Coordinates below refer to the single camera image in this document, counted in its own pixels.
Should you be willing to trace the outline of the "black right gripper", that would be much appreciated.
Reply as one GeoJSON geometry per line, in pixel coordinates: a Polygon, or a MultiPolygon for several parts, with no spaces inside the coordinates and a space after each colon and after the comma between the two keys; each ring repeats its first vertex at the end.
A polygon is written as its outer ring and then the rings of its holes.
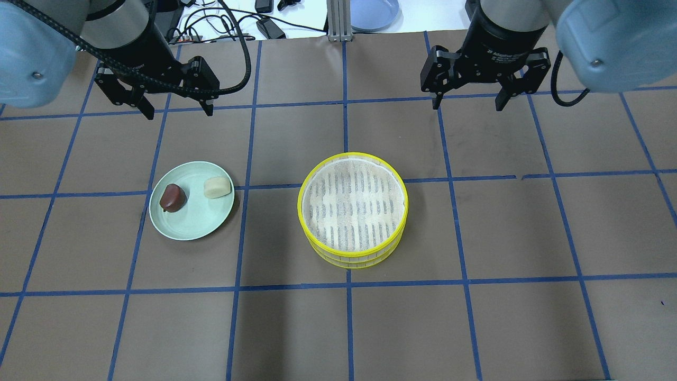
{"type": "Polygon", "coordinates": [[[457,51],[434,45],[420,72],[420,89],[440,109],[443,94],[467,84],[500,84],[496,111],[522,93],[536,92],[551,68],[537,48],[551,21],[544,5],[466,5],[471,24],[457,51]]]}

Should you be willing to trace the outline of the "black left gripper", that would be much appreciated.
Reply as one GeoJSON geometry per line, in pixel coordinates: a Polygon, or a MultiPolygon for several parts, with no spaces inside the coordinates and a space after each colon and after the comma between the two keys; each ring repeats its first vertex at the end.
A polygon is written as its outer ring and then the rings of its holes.
{"type": "Polygon", "coordinates": [[[130,42],[97,51],[102,57],[95,84],[112,104],[135,106],[152,121],[155,108],[146,96],[174,93],[197,101],[206,116],[213,116],[220,87],[215,73],[201,56],[180,63],[157,27],[146,26],[130,42]]]}

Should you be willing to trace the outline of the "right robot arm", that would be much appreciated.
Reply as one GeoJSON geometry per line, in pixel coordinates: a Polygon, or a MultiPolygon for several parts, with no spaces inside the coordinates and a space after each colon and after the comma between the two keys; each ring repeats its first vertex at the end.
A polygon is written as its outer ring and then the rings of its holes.
{"type": "Polygon", "coordinates": [[[420,88],[437,110],[466,84],[500,84],[497,111],[537,92],[546,75],[556,104],[619,93],[675,73],[675,1],[467,1],[471,24],[457,51],[433,46],[420,88]]]}

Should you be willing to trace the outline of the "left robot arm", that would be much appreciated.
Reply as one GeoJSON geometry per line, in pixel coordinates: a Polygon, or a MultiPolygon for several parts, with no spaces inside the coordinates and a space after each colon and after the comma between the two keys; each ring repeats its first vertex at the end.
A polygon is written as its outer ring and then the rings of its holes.
{"type": "MultiPolygon", "coordinates": [[[[204,58],[184,64],[174,58],[148,1],[29,1],[29,5],[148,77],[198,90],[219,87],[204,58]]],[[[74,68],[75,44],[8,1],[2,1],[1,17],[2,102],[17,108],[49,104],[74,68]]],[[[146,96],[163,92],[106,62],[97,66],[95,85],[112,104],[137,108],[147,119],[153,119],[154,106],[146,96]]]]}

